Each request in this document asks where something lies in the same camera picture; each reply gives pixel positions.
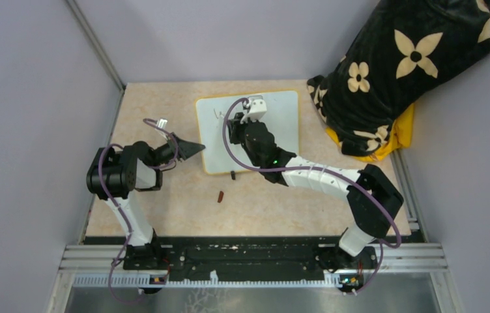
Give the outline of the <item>yellow framed whiteboard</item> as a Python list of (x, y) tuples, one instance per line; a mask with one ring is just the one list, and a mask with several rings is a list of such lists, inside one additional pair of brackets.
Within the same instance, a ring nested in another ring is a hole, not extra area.
[(267, 104), (267, 112), (261, 122), (274, 135), (276, 144), (287, 151), (299, 152), (300, 104), (297, 91), (290, 89), (200, 98), (195, 102), (195, 108), (200, 142), (205, 146), (201, 152), (204, 171), (209, 175), (247, 170), (229, 156), (222, 137), (223, 118), (228, 109), (236, 100), (245, 97), (261, 98)]

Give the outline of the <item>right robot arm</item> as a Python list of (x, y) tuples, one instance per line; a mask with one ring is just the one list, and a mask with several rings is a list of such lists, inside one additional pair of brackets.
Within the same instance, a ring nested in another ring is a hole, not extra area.
[(339, 240), (339, 266), (352, 269), (361, 260), (366, 245), (384, 239), (389, 229), (396, 228), (394, 219), (404, 198), (378, 166), (342, 169), (306, 160), (278, 147), (263, 122), (242, 121), (243, 117), (243, 113), (237, 113), (225, 119), (223, 142), (225, 147), (242, 147), (251, 162), (250, 170), (270, 183), (321, 192), (349, 205), (354, 222)]

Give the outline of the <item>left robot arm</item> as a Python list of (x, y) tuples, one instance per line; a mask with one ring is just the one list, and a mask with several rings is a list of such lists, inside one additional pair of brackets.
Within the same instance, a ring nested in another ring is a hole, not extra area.
[(171, 133), (167, 143), (157, 148), (138, 141), (120, 151), (112, 145), (97, 151), (87, 172), (86, 185), (90, 193), (111, 208), (125, 232), (126, 261), (139, 260), (149, 270), (163, 264), (164, 252), (139, 206), (137, 193), (159, 191), (164, 166), (187, 160), (204, 149), (203, 144), (182, 140)]

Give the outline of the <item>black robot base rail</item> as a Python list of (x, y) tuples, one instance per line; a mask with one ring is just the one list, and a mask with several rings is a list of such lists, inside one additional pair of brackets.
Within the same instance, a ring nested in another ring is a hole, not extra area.
[(113, 261), (125, 270), (167, 270), (172, 282), (292, 283), (324, 280), (345, 272), (338, 284), (361, 286), (377, 265), (372, 246), (350, 256), (339, 237), (156, 237), (127, 246)]

